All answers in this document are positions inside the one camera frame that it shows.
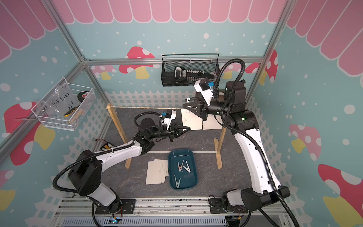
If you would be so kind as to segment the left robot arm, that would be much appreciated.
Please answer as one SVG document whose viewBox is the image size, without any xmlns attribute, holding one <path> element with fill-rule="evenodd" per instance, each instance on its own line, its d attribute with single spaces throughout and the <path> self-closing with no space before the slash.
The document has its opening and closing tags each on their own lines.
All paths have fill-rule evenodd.
<svg viewBox="0 0 363 227">
<path fill-rule="evenodd" d="M 138 114 L 133 122 L 138 131 L 127 143 L 99 152 L 83 151 L 77 160 L 61 170 L 53 179 L 53 188 L 88 197 L 96 206 L 109 213 L 122 208 L 118 194 L 102 183 L 101 175 L 110 167 L 127 159 L 148 153 L 156 142 L 168 138 L 170 142 L 190 131 L 190 127 L 176 124 L 177 112 L 146 111 Z"/>
</svg>

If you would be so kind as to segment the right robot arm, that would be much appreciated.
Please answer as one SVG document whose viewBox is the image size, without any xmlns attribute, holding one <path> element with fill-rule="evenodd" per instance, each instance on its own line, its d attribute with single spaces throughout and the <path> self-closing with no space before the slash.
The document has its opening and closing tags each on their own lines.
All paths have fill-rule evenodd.
<svg viewBox="0 0 363 227">
<path fill-rule="evenodd" d="M 226 83 L 224 99 L 220 101 L 218 99 L 220 79 L 228 66 L 234 63 L 240 64 L 240 72 L 234 81 Z M 290 190 L 281 185 L 275 176 L 262 144 L 257 118 L 252 111 L 246 109 L 246 88 L 245 81 L 242 79 L 245 70 L 246 65 L 243 60 L 238 58 L 229 60 L 222 67 L 214 82 L 206 79 L 195 82 L 194 88 L 197 95 L 183 104 L 183 108 L 204 121 L 210 114 L 219 115 L 222 127 L 232 132 L 244 154 L 251 176 L 251 187 L 224 192 L 221 199 L 223 208 L 228 212 L 237 206 L 246 208 L 249 213 L 243 226 L 250 220 L 252 212 L 258 210 L 276 227 L 277 223 L 263 211 L 263 207 L 280 202 L 294 226 L 297 227 L 299 223 L 285 202 L 285 198 L 291 195 Z"/>
</svg>

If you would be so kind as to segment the green clothespin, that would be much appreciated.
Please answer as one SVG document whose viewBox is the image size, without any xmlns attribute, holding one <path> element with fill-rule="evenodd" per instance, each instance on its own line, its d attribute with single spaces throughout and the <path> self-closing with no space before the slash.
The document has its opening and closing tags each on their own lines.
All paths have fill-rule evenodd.
<svg viewBox="0 0 363 227">
<path fill-rule="evenodd" d="M 174 175 L 174 177 L 175 177 L 175 187 L 176 189 L 179 189 L 181 184 L 181 178 L 177 179 L 176 175 Z"/>
</svg>

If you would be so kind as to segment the white clothespin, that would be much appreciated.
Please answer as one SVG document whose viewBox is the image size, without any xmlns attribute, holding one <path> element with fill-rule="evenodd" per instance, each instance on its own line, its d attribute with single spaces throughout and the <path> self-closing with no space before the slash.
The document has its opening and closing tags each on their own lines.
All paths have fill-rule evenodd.
<svg viewBox="0 0 363 227">
<path fill-rule="evenodd" d="M 189 164 L 188 164 L 188 162 L 187 161 L 185 161 L 185 164 L 183 165 L 183 168 L 188 172 L 188 173 L 190 173 L 191 172 L 191 169 L 190 169 L 190 167 L 189 167 Z"/>
</svg>

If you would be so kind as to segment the pink clothespin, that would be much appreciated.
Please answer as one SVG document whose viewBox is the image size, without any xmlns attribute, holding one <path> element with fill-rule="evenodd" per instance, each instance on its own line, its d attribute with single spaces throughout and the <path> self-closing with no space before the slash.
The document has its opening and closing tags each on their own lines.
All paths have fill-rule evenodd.
<svg viewBox="0 0 363 227">
<path fill-rule="evenodd" d="M 181 172 L 183 170 L 183 165 L 184 165 L 184 160 L 180 163 L 177 163 L 178 164 L 178 171 Z"/>
</svg>

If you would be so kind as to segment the white postcard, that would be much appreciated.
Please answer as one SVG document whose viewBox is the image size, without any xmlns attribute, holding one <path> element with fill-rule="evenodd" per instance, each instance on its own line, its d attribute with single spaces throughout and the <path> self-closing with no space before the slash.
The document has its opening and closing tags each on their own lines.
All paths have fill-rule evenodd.
<svg viewBox="0 0 363 227">
<path fill-rule="evenodd" d="M 154 161 L 151 161 L 150 164 L 151 184 L 164 183 L 168 169 L 167 160 L 155 159 Z"/>
<path fill-rule="evenodd" d="M 169 174 L 168 174 L 168 161 L 164 160 L 164 159 L 155 159 L 154 161 L 159 162 L 160 164 L 162 164 L 163 176 L 164 177 L 169 176 Z"/>
<path fill-rule="evenodd" d="M 203 120 L 187 109 L 181 110 L 183 126 L 190 127 L 191 131 L 202 130 Z"/>
<path fill-rule="evenodd" d="M 217 122 L 214 117 L 208 118 L 206 121 L 203 121 L 202 124 L 203 130 L 220 130 L 222 126 Z"/>
<path fill-rule="evenodd" d="M 147 167 L 146 185 L 162 183 L 164 178 L 162 164 L 155 161 L 149 161 Z"/>
</svg>

